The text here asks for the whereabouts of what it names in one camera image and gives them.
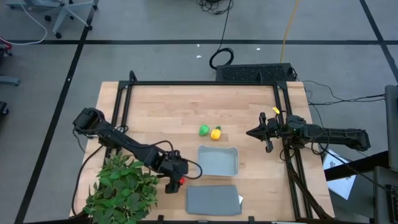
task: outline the concrete floor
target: concrete floor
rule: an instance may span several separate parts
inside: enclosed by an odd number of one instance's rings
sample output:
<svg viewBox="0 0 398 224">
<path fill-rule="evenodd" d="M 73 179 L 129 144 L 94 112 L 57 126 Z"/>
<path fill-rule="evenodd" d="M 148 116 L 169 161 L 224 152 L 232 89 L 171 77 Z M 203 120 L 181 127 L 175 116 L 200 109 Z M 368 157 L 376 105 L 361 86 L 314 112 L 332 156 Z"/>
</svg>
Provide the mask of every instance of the concrete floor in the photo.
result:
<svg viewBox="0 0 398 224">
<path fill-rule="evenodd" d="M 398 40 L 398 2 L 366 3 L 383 38 Z M 225 39 L 281 40 L 293 6 L 293 0 L 235 0 Z M 194 1 L 187 0 L 102 0 L 98 7 L 88 40 L 220 39 L 226 16 L 202 12 Z M 82 9 L 78 14 L 87 18 L 89 10 Z M 51 29 L 42 14 L 32 15 Z M 6 7 L 4 0 L 0 0 L 0 21 L 0 35 L 6 39 L 35 40 L 43 34 L 22 11 Z M 79 40 L 82 31 L 78 21 L 67 19 L 59 32 L 63 40 Z M 49 33 L 46 39 L 55 37 Z M 360 2 L 354 0 L 301 1 L 288 39 L 377 40 Z M 0 131 L 1 223 L 14 222 L 76 47 L 61 43 L 16 46 L 14 56 L 0 65 L 1 74 L 22 79 L 19 87 L 0 86 L 0 100 L 8 102 L 10 109 Z M 277 63 L 281 48 L 257 44 L 225 47 L 233 48 L 234 64 Z M 25 221 L 68 217 L 83 157 L 72 136 L 72 121 L 82 108 L 95 106 L 101 82 L 125 80 L 130 70 L 135 71 L 139 80 L 214 80 L 215 72 L 208 66 L 208 59 L 217 48 L 213 44 L 84 45 Z M 398 60 L 398 46 L 389 45 L 388 49 Z M 227 60 L 227 55 L 220 54 L 215 63 Z M 380 94 L 385 85 L 397 84 L 379 45 L 287 45 L 284 61 L 294 66 L 300 80 L 327 84 L 342 98 Z M 313 102 L 332 100 L 326 88 L 311 83 L 305 86 L 312 91 Z M 372 148 L 365 154 L 371 155 L 387 149 L 384 107 L 380 101 L 318 109 L 325 126 L 366 129 Z M 311 113 L 319 124 L 313 108 Z M 345 147 L 331 148 L 351 160 L 363 157 Z M 332 201 L 338 218 L 367 220 L 347 210 L 347 202 L 338 196 L 332 195 Z"/>
</svg>

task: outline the potted plant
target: potted plant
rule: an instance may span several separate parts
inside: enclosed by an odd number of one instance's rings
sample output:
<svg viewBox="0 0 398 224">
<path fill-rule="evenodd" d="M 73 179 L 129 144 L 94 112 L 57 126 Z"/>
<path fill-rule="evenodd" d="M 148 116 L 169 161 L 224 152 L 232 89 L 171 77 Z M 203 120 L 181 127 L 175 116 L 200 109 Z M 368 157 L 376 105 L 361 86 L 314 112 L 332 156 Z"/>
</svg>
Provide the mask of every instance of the potted plant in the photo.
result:
<svg viewBox="0 0 398 224">
<path fill-rule="evenodd" d="M 95 193 L 86 200 L 84 211 L 98 224 L 135 224 L 145 218 L 151 205 L 156 205 L 159 179 L 142 172 L 143 162 L 127 162 L 130 156 L 118 153 L 105 159 L 99 172 Z"/>
</svg>

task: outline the gray cloth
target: gray cloth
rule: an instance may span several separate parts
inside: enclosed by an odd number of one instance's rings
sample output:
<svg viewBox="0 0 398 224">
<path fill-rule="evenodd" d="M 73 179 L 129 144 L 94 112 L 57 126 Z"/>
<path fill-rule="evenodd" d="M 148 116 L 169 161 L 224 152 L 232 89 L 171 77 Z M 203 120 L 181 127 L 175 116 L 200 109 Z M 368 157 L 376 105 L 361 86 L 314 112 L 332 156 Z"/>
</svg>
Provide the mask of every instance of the gray cloth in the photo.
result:
<svg viewBox="0 0 398 224">
<path fill-rule="evenodd" d="M 197 215 L 242 214 L 234 185 L 188 186 L 185 209 Z"/>
</svg>

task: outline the green pepper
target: green pepper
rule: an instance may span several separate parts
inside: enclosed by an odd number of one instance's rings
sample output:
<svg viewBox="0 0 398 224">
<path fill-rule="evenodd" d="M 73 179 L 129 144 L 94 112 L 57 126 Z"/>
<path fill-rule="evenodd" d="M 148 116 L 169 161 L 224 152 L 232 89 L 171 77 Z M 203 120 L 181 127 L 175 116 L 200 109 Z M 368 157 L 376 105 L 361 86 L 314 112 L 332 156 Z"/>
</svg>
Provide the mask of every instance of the green pepper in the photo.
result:
<svg viewBox="0 0 398 224">
<path fill-rule="evenodd" d="M 200 136 L 205 136 L 210 132 L 210 128 L 207 125 L 201 125 L 199 129 L 199 135 Z"/>
</svg>

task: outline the wooden tabletop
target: wooden tabletop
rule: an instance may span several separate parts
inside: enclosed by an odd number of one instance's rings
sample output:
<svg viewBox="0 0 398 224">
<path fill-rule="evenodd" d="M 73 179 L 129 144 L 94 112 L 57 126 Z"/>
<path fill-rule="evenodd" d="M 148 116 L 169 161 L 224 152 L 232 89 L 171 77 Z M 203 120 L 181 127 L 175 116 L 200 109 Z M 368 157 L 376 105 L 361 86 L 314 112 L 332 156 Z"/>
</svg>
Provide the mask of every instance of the wooden tabletop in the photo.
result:
<svg viewBox="0 0 398 224">
<path fill-rule="evenodd" d="M 111 121 L 117 92 L 117 82 L 103 82 L 96 107 Z M 293 114 L 311 123 L 303 83 L 288 83 Z M 119 111 L 120 124 L 124 97 Z M 286 166 L 279 159 L 282 149 L 280 139 L 273 139 L 274 150 L 266 153 L 265 143 L 246 135 L 246 131 L 259 125 L 259 114 L 275 116 L 274 91 L 271 86 L 147 86 L 132 88 L 127 125 L 127 135 L 143 144 L 167 139 L 181 155 L 196 161 L 200 145 L 230 147 L 239 150 L 239 174 L 236 177 L 202 176 L 198 180 L 187 180 L 177 194 L 165 194 L 168 179 L 157 186 L 158 206 L 147 216 L 156 220 L 164 215 L 165 220 L 247 220 L 254 216 L 258 221 L 294 220 L 292 201 L 288 185 Z M 201 124 L 211 129 L 220 125 L 221 138 L 211 140 L 198 135 Z M 98 139 L 88 141 L 84 160 L 99 147 Z M 164 144 L 159 147 L 169 150 Z M 103 165 L 105 149 L 100 150 L 86 164 L 80 177 L 75 199 L 76 212 L 85 206 L 88 188 L 98 181 L 96 175 Z M 334 216 L 330 195 L 322 169 L 322 161 L 308 149 L 302 149 L 302 161 L 309 191 L 325 211 Z M 197 175 L 196 167 L 189 167 L 190 176 Z M 188 185 L 236 185 L 243 196 L 242 215 L 217 217 L 189 215 L 185 211 L 185 194 Z M 302 194 L 297 188 L 302 217 L 305 210 Z"/>
</svg>

